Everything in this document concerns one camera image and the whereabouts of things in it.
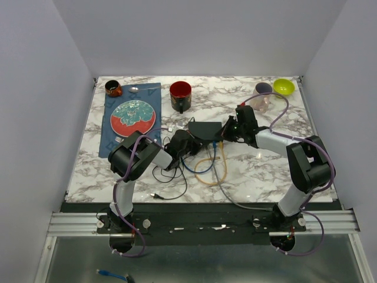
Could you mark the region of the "black network switch box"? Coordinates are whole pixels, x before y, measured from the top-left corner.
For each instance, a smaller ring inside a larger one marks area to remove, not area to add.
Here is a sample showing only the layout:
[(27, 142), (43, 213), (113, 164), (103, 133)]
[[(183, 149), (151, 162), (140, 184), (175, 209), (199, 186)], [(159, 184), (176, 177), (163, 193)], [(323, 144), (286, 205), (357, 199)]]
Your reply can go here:
[(222, 124), (219, 121), (192, 121), (188, 123), (188, 131), (195, 138), (204, 141), (221, 141)]

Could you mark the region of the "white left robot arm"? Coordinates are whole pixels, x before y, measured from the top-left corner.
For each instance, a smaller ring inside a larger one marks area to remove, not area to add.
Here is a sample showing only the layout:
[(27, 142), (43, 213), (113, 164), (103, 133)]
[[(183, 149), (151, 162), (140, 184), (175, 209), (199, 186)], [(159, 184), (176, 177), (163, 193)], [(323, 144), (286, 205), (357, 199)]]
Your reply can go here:
[(110, 169), (115, 174), (113, 200), (110, 209), (114, 213), (110, 225), (118, 233), (130, 228), (133, 211), (133, 193), (136, 180), (150, 164), (170, 171), (179, 166), (186, 155), (195, 155), (203, 143), (187, 130), (177, 130), (166, 146), (151, 137), (135, 131), (125, 138), (108, 156)]

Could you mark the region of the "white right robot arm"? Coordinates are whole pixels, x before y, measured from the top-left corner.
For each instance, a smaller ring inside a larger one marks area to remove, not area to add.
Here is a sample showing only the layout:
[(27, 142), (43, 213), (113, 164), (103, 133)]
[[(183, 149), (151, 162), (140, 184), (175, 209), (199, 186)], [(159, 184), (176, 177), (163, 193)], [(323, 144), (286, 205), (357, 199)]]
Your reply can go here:
[(271, 224), (278, 231), (290, 227), (312, 196), (330, 188), (334, 181), (335, 168), (319, 136), (304, 139), (259, 126), (250, 106), (238, 105), (236, 115), (228, 118), (217, 135), (287, 158), (292, 184), (274, 205), (271, 216)]

